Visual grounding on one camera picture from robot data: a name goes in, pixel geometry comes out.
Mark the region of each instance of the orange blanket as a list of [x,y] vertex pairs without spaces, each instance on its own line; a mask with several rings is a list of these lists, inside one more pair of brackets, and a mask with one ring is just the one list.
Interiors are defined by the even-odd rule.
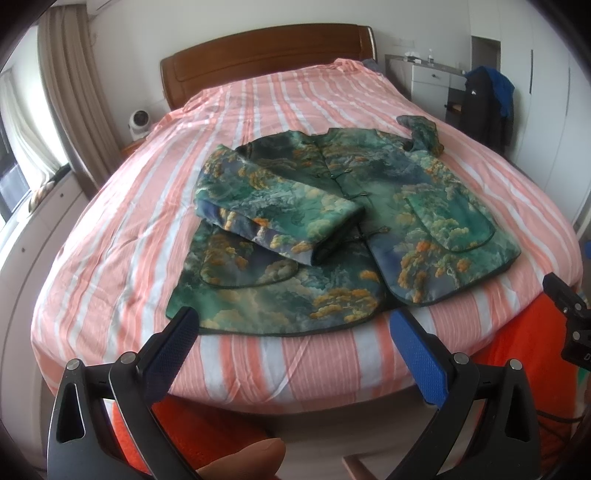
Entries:
[[[524,364],[536,408],[561,417],[572,417],[577,368],[560,358],[565,334],[563,315],[542,294],[503,327],[492,344],[474,355],[473,360],[481,364],[505,365],[507,360],[518,358]],[[153,410],[173,443],[195,469],[267,438],[253,420],[177,397],[167,397]],[[557,433],[570,436],[569,425],[546,419],[540,421]],[[127,460],[147,473],[117,409],[114,428]],[[544,466],[548,467],[564,445],[545,430],[541,430],[540,435]]]

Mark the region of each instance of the green jacket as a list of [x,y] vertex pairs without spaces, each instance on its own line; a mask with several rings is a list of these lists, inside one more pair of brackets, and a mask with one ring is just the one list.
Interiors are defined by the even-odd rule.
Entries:
[[346,128],[220,145],[197,181],[203,220],[167,315],[189,305],[211,331],[298,335],[432,304],[508,268],[519,246],[437,159],[435,124],[397,121],[412,139]]

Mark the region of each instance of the wooden headboard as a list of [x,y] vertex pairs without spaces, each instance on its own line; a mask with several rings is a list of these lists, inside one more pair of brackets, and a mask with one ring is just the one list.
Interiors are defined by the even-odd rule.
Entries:
[[160,70],[164,96],[175,110],[205,88],[339,57],[376,60],[371,27],[311,23],[251,30],[179,51],[162,60]]

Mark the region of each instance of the white fan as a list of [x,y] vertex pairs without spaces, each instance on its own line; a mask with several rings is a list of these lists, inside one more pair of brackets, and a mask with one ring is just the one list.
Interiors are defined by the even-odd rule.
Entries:
[[150,114],[146,110],[136,110],[129,118],[131,138],[136,141],[150,133]]

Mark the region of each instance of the striped bedsheet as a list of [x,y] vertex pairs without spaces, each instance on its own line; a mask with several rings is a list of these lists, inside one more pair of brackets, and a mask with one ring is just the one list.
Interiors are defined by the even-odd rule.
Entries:
[[[31,340],[56,390],[66,362],[93,365],[137,351],[167,323],[164,311],[199,224],[191,206],[213,149],[285,130],[377,128],[423,115],[384,77],[352,60],[243,80],[199,93],[168,114],[92,200],[60,250],[39,296]],[[414,309],[452,351],[472,353],[541,292],[554,271],[582,277],[573,229],[550,199],[503,158],[437,121],[445,162],[523,250],[505,273],[431,307]],[[260,413],[368,400],[411,383],[388,314],[339,332],[295,338],[198,338],[171,392]]]

